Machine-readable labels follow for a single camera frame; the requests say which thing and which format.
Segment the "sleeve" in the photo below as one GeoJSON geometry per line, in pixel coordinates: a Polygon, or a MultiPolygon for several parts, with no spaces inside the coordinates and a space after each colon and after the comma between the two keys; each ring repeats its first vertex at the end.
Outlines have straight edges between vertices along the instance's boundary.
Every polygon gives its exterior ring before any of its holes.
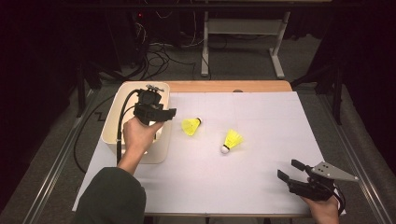
{"type": "Polygon", "coordinates": [[[102,169],[78,202],[75,224],[143,223],[146,192],[128,172],[102,169]]]}

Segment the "yellow shuttlecock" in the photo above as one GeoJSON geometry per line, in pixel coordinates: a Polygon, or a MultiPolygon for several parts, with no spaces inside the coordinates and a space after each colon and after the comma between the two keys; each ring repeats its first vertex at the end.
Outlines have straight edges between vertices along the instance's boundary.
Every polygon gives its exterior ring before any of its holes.
{"type": "Polygon", "coordinates": [[[224,145],[221,147],[221,152],[228,153],[231,148],[237,146],[242,141],[244,141],[244,138],[238,132],[230,129],[225,138],[224,145]]]}
{"type": "Polygon", "coordinates": [[[201,124],[201,120],[199,118],[183,119],[183,121],[181,122],[181,128],[183,129],[184,133],[186,133],[189,136],[192,136],[200,124],[201,124]]]}

